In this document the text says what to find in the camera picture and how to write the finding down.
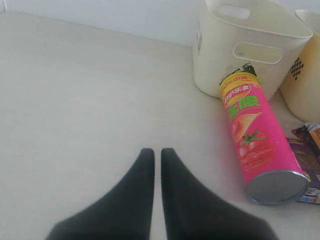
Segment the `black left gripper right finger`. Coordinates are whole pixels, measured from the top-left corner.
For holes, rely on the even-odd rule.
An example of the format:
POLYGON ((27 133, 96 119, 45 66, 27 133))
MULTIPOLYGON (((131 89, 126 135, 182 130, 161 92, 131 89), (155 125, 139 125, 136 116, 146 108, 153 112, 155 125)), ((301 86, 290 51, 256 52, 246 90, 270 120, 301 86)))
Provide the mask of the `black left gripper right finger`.
POLYGON ((263 219, 221 199, 184 165, 173 148, 161 151, 161 192, 169 240, 276 240, 263 219))

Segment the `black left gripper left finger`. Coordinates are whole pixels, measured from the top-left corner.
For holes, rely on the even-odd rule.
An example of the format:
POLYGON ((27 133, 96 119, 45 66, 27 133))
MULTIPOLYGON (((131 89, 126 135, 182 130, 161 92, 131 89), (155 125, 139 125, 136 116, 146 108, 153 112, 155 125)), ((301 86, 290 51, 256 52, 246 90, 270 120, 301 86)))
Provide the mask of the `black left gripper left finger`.
POLYGON ((141 149, 124 177, 102 198, 57 223, 48 240, 148 240, 155 187, 155 153, 141 149))

